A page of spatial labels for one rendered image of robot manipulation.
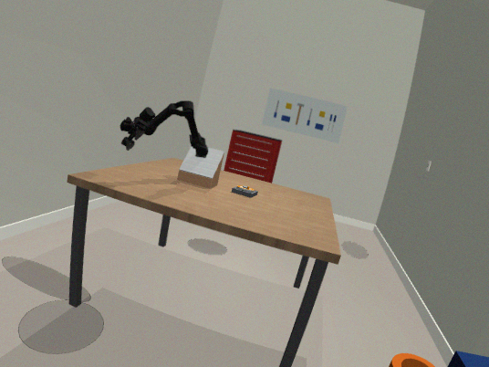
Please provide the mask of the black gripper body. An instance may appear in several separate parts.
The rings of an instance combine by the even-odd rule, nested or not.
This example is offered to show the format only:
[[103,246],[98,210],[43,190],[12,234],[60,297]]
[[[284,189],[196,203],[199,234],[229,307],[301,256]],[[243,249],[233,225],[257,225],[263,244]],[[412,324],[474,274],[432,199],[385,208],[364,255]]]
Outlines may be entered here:
[[[140,119],[140,120],[138,120],[138,121],[135,121],[134,123],[135,123],[135,125],[136,125],[136,124],[139,124],[139,125],[140,125],[142,128],[144,128],[144,129],[146,129],[146,130],[149,128],[148,123],[147,123],[147,122],[145,122],[145,121],[143,121],[142,119]],[[135,126],[134,126],[134,127],[135,127]],[[123,144],[123,145],[125,145],[125,146],[126,146],[126,144],[124,144],[124,143],[123,143],[123,141],[124,141],[124,140],[128,140],[129,142],[132,142],[132,143],[134,144],[134,140],[133,140],[133,138],[134,138],[134,137],[135,137],[135,135],[136,135],[136,131],[135,131],[134,127],[132,126],[132,127],[131,127],[131,129],[130,129],[130,132],[129,132],[130,136],[129,136],[129,138],[128,138],[128,137],[125,137],[125,138],[124,138],[124,139],[121,141],[121,144]],[[126,147],[127,147],[127,146],[126,146]]]

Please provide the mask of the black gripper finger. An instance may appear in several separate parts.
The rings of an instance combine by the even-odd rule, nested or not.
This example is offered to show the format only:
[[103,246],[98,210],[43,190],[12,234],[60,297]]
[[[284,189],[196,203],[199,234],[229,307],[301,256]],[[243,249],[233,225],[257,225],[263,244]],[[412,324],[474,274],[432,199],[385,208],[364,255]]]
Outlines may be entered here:
[[131,149],[133,147],[133,143],[132,142],[129,142],[128,140],[124,140],[123,141],[124,144],[126,144],[126,150],[128,151],[129,149]]
[[142,128],[139,124],[136,124],[134,129],[136,131],[135,140],[137,141],[139,137],[146,131],[146,129]]

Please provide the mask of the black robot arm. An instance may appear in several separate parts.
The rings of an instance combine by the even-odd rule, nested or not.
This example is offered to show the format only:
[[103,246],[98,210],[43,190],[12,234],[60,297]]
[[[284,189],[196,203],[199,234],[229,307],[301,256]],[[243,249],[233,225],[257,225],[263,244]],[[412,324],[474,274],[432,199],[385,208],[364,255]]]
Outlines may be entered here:
[[[182,107],[182,110],[176,110],[180,107]],[[124,121],[122,121],[120,124],[120,129],[122,131],[127,131],[129,133],[131,127],[135,126],[134,122],[142,119],[143,121],[147,122],[149,125],[149,128],[144,132],[144,134],[152,135],[155,132],[158,125],[160,125],[163,121],[168,119],[172,114],[185,117],[187,119],[191,131],[190,134],[191,146],[196,149],[197,157],[205,158],[208,153],[208,148],[206,147],[205,144],[205,138],[203,138],[201,134],[197,131],[195,119],[193,117],[193,108],[194,108],[193,103],[188,100],[179,101],[176,103],[170,103],[168,107],[166,107],[160,114],[158,114],[155,117],[155,113],[153,112],[153,110],[149,107],[146,107],[146,109],[140,114],[140,116],[136,117],[133,122],[130,117],[127,117],[126,120],[124,119]]]

